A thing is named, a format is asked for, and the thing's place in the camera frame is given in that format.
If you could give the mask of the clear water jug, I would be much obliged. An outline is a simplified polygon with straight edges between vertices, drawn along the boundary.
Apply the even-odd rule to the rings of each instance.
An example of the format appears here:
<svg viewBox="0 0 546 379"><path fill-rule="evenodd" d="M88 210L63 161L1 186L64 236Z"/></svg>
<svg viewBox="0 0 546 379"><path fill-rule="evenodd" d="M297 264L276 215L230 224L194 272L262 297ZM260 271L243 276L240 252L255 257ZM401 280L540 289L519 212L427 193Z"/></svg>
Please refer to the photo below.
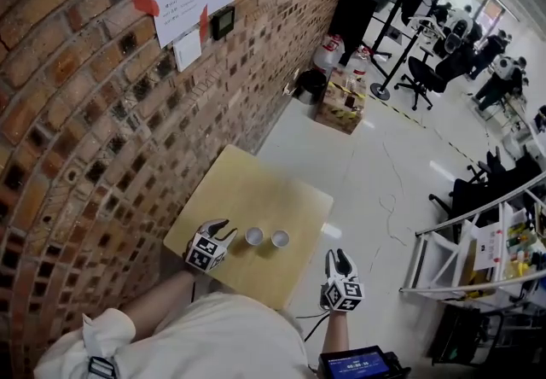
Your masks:
<svg viewBox="0 0 546 379"><path fill-rule="evenodd" d="M370 55L368 49L361 45L350 56L346 64L346 77L351 82L357 82L368 71Z"/></svg>

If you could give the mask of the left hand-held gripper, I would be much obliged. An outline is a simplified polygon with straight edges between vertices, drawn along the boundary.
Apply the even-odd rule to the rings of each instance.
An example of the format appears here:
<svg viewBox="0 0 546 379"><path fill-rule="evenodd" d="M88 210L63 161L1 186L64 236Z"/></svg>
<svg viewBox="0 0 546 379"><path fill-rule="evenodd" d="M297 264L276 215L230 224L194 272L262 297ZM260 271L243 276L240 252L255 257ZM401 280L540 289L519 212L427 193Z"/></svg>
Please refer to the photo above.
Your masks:
<svg viewBox="0 0 546 379"><path fill-rule="evenodd" d="M238 229L233 228L224 236L217 237L219 231L228 223L228 219L214 219L203 223L189 244L185 263L203 273L215 268L223 260L227 248L238 234Z"/></svg>

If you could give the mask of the person's right forearm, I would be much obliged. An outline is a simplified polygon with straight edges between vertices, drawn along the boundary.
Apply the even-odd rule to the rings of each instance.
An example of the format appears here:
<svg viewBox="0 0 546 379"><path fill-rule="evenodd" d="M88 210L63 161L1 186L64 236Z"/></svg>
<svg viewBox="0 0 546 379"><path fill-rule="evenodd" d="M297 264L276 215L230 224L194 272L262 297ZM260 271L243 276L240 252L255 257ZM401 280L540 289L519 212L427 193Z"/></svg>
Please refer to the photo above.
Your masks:
<svg viewBox="0 0 546 379"><path fill-rule="evenodd" d="M333 311L328 316L328 326L322 345L322 353L349 350L349 332L346 312Z"/></svg>

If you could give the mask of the white metal shelf rack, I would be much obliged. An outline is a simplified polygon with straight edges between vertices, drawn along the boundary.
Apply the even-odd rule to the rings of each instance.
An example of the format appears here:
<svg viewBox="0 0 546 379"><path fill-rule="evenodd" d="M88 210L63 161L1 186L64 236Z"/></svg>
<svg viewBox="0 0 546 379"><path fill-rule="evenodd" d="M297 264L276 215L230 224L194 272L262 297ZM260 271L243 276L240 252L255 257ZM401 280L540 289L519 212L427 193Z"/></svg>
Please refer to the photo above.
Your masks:
<svg viewBox="0 0 546 379"><path fill-rule="evenodd" d="M501 263L474 271L473 227L501 223ZM401 294L482 312L546 312L546 172L455 219L416 233Z"/></svg>

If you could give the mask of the black office chair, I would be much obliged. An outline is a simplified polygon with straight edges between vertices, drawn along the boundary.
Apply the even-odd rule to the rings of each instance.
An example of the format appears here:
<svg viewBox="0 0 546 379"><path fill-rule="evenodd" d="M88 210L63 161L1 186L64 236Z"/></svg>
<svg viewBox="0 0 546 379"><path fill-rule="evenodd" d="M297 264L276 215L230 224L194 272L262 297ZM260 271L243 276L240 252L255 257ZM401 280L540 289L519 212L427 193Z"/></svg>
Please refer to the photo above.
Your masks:
<svg viewBox="0 0 546 379"><path fill-rule="evenodd" d="M486 162L479 163L480 172L475 172L470 181L456 179L450 192L448 205L434 194L428 199L435 201L453 219L482 207L537 177L542 169L529 153L519 158L515 167L506 169L500 159L500 151L488 151Z"/></svg>
<svg viewBox="0 0 546 379"><path fill-rule="evenodd" d="M408 59L410 76L403 75L402 81L396 83L394 89L398 90L400 87L403 87L414 92L414 103L412 105L414 111L417 110L417 103L420 98L427 102L427 109L430 110L433 104L429 100L427 93L444 93L449 82L468 71L473 56L474 47L469 42L464 42L435 68L429 67L424 61L411 56Z"/></svg>

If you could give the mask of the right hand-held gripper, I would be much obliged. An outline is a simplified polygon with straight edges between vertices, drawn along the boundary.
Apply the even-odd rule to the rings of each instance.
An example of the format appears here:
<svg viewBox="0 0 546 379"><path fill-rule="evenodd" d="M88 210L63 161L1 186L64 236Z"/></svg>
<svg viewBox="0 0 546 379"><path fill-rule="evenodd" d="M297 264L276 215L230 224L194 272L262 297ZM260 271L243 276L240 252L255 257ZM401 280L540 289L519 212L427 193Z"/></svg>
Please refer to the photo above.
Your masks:
<svg viewBox="0 0 546 379"><path fill-rule="evenodd" d="M340 274L342 279L335 279ZM351 312L364 299L364 286L358 281L358 269L349 254L338 248L325 256L327 282L321 288L320 306L332 312Z"/></svg>

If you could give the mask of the water jug with red cap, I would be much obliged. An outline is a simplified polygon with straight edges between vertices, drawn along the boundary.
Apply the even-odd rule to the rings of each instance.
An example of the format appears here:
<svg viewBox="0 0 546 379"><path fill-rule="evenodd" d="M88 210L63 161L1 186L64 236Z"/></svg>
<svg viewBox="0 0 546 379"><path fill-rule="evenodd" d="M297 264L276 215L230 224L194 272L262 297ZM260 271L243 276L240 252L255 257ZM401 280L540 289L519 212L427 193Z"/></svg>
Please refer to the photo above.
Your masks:
<svg viewBox="0 0 546 379"><path fill-rule="evenodd" d="M345 45L340 35L327 34L317 46L312 57L313 66L327 78L345 53Z"/></svg>

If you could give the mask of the cardboard box with striped tape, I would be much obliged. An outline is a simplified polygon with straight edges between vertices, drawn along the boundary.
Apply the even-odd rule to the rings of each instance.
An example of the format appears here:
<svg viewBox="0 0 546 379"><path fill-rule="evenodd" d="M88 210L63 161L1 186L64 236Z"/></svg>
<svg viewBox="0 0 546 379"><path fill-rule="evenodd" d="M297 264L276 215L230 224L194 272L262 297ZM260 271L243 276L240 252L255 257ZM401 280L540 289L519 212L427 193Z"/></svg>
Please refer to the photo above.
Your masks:
<svg viewBox="0 0 546 379"><path fill-rule="evenodd" d="M368 86L361 77L332 72L314 120L351 135L363 118Z"/></svg>

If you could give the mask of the black cabinet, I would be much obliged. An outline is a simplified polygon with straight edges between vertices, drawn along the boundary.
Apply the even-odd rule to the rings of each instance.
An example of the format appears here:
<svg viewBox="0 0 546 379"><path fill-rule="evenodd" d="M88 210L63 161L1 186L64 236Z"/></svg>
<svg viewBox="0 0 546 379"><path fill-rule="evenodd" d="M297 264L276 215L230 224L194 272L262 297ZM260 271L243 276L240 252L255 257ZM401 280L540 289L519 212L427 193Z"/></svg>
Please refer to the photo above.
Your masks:
<svg viewBox="0 0 546 379"><path fill-rule="evenodd" d="M351 54L361 45L372 17L383 0L338 0L329 33L340 36L345 53L340 64L345 66Z"/></svg>

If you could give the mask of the black waste bin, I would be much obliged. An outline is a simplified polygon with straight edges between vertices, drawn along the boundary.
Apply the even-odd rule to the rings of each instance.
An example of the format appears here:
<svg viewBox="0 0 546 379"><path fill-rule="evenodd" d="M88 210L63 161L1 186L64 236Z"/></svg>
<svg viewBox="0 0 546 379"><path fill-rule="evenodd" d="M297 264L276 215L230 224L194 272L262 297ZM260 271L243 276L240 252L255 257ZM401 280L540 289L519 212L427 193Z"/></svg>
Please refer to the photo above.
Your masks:
<svg viewBox="0 0 546 379"><path fill-rule="evenodd" d="M325 89L326 83L327 78L324 73L316 69L307 70L298 76L294 95L304 104L316 104Z"/></svg>

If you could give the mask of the black floor stand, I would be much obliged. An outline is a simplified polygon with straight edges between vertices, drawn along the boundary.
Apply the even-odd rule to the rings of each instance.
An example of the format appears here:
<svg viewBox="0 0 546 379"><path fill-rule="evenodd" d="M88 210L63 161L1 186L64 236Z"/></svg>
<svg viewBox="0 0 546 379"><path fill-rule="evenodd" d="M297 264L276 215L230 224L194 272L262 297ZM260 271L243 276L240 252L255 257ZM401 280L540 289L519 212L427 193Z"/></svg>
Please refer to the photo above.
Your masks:
<svg viewBox="0 0 546 379"><path fill-rule="evenodd" d="M403 63L405 63L409 52L413 48L413 46L416 43L420 33L423 30L423 27L418 28L417 32L413 35L413 37L409 41L409 44L405 47L404 52L398 58L396 64L392 68L391 72L389 72L389 74L385 75L382 67L379 64L377 64L376 61L375 61L375 52L376 52L376 49L379 47L380 42L382 41L382 39L385 37L386 30L391 26L395 15L402 8L402 5L403 5L404 1L405 0L396 0L393 9L391 10L391 13L389 14L389 16L387 18L387 21L386 21L384 27L382 28L382 30L380 31L380 35L377 38L377 40L375 41L375 44L374 44L374 46L372 48L372 59L371 59L371 61L374 64L374 66L385 76L385 80L383 81L382 84L380 84L378 82L372 83L370 85L370 90L371 90L371 93L376 98L378 98L379 100L382 100L384 102L388 101L390 99L390 96L391 96L389 90L387 89L387 86L390 84L393 76L396 74L396 72L401 67L401 65Z"/></svg>

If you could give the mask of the person's white shirt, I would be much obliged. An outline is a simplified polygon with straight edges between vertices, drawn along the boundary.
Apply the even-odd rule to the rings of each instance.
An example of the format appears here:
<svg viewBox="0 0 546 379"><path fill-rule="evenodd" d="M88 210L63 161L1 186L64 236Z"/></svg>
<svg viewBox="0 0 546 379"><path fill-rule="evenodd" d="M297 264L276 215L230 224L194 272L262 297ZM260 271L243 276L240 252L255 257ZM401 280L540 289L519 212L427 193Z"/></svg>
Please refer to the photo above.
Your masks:
<svg viewBox="0 0 546 379"><path fill-rule="evenodd" d="M129 317L109 308L53 344L34 377L91 379L101 356L116 379L317 379L299 332L243 295L205 295L149 338L135 336Z"/></svg>

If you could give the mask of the white paper sign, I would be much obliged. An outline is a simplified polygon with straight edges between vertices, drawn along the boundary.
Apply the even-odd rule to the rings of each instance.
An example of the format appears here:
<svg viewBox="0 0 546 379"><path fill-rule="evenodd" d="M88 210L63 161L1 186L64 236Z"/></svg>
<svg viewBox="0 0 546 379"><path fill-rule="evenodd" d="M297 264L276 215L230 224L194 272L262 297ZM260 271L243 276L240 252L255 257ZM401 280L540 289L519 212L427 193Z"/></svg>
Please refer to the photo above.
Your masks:
<svg viewBox="0 0 546 379"><path fill-rule="evenodd" d="M502 227L500 222L473 227L475 255L473 270L498 268L501 263Z"/></svg>

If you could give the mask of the black wall device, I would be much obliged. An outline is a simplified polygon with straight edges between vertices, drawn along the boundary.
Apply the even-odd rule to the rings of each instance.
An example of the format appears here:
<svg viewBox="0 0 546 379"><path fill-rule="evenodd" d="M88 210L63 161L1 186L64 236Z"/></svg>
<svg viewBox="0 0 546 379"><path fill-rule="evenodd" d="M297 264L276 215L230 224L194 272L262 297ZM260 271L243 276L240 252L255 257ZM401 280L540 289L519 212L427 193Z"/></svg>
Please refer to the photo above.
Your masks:
<svg viewBox="0 0 546 379"><path fill-rule="evenodd" d="M234 28L235 24L235 7L230 5L222 10L219 10L212 17L212 37L215 41L219 41L225 37Z"/></svg>

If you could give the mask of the black handheld monitor screen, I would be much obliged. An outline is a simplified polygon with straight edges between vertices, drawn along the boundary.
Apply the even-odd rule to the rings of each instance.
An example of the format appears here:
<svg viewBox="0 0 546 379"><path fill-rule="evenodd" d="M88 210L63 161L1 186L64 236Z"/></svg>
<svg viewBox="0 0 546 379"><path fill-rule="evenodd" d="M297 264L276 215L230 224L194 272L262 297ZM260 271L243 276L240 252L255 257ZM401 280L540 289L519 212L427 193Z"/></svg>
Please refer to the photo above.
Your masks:
<svg viewBox="0 0 546 379"><path fill-rule="evenodd" d="M378 346L322 353L319 364L326 379L393 379L399 373Z"/></svg>

